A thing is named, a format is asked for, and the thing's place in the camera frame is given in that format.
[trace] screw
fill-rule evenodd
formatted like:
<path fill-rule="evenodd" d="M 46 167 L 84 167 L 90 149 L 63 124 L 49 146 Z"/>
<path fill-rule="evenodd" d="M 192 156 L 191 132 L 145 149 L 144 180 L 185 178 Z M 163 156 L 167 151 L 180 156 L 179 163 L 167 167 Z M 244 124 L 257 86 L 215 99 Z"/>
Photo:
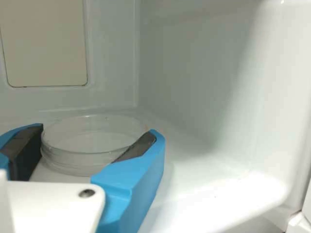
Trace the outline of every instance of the screw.
<path fill-rule="evenodd" d="M 89 198 L 95 194 L 95 191 L 92 189 L 85 189 L 79 193 L 79 197 L 81 198 Z"/>

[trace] clear glass container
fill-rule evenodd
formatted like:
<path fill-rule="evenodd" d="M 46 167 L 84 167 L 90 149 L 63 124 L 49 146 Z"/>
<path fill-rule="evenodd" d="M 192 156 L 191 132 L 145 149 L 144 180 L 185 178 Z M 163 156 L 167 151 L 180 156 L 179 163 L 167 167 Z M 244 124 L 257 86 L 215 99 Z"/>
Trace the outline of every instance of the clear glass container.
<path fill-rule="evenodd" d="M 49 168 L 90 176 L 114 161 L 145 132 L 136 118 L 90 115 L 61 120 L 42 133 L 41 153 Z"/>

